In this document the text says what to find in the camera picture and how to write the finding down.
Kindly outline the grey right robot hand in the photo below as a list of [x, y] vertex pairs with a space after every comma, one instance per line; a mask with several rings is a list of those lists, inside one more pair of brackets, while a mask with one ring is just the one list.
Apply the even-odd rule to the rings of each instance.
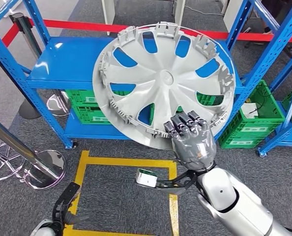
[[163, 126], [171, 138], [172, 149], [180, 164], [196, 172], [213, 167], [216, 144], [205, 119], [192, 110], [177, 113]]

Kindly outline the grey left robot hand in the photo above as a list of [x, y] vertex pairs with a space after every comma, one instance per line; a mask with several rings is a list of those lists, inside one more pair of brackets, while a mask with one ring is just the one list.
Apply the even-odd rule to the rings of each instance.
[[75, 225], [75, 224], [80, 224], [88, 218], [89, 218], [88, 216], [77, 216], [68, 211], [65, 214], [64, 218], [64, 222], [66, 225]]

